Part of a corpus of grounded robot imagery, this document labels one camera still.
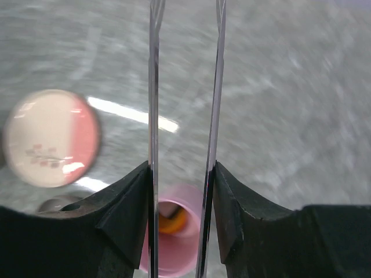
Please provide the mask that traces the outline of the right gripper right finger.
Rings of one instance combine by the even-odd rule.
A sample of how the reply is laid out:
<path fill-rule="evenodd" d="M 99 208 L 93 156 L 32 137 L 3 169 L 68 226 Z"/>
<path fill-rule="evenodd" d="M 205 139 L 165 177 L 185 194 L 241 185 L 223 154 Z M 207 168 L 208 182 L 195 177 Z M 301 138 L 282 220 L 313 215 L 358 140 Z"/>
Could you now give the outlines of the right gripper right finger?
<path fill-rule="evenodd" d="M 369 277 L 370 206 L 289 210 L 215 168 L 214 211 L 228 277 Z"/>

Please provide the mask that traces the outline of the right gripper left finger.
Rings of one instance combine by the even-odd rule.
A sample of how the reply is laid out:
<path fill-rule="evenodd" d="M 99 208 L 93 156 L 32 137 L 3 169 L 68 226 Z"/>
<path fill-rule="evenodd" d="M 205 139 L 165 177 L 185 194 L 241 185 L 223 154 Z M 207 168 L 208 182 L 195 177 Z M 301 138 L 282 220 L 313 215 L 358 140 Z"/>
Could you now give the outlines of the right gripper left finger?
<path fill-rule="evenodd" d="M 147 162 L 59 211 L 1 208 L 2 277 L 132 277 L 147 225 Z"/>

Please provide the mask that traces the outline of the orange slice toy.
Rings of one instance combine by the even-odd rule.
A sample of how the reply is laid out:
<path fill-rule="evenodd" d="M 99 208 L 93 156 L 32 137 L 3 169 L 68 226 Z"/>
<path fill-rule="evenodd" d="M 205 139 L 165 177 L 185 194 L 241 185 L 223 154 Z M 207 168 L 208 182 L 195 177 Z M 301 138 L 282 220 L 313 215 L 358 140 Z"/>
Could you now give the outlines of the orange slice toy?
<path fill-rule="evenodd" d="M 183 209 L 178 211 L 172 218 L 159 215 L 159 232 L 164 234 L 174 234 L 181 231 L 187 223 L 187 212 Z"/>

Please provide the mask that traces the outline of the metal tongs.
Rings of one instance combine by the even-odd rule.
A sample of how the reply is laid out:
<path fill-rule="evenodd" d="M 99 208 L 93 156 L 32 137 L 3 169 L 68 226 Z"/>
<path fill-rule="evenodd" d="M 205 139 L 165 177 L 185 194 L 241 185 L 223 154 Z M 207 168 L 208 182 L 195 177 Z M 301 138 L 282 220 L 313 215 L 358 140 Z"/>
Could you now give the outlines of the metal tongs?
<path fill-rule="evenodd" d="M 216 2 L 217 15 L 217 53 L 214 73 L 214 88 L 212 100 L 212 112 L 210 120 L 210 132 L 208 143 L 208 155 L 206 161 L 205 183 L 203 190 L 201 231 L 199 234 L 198 256 L 196 277 L 207 276 L 209 233 L 212 213 L 213 189 L 216 176 L 216 153 L 219 130 L 219 116 L 221 106 L 221 92 L 224 72 L 224 49 L 225 49 L 225 25 L 226 25 L 226 1 Z M 159 68 L 159 32 L 161 29 L 165 1 L 150 2 L 149 20 L 149 59 L 148 59 L 148 165 L 150 167 L 151 185 L 149 185 L 148 203 L 148 262 L 149 277 L 159 276 L 159 208 L 158 208 L 158 68 Z"/>

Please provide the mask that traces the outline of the sushi roll toy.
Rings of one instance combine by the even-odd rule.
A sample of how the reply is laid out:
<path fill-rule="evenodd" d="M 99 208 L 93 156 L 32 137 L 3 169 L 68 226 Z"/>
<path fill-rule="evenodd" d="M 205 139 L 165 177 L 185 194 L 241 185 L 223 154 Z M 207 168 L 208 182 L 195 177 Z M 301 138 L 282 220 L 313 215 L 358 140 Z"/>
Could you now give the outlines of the sushi roll toy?
<path fill-rule="evenodd" d="M 158 207 L 160 215 L 167 219 L 174 218 L 181 210 L 181 207 L 173 202 L 159 202 Z"/>

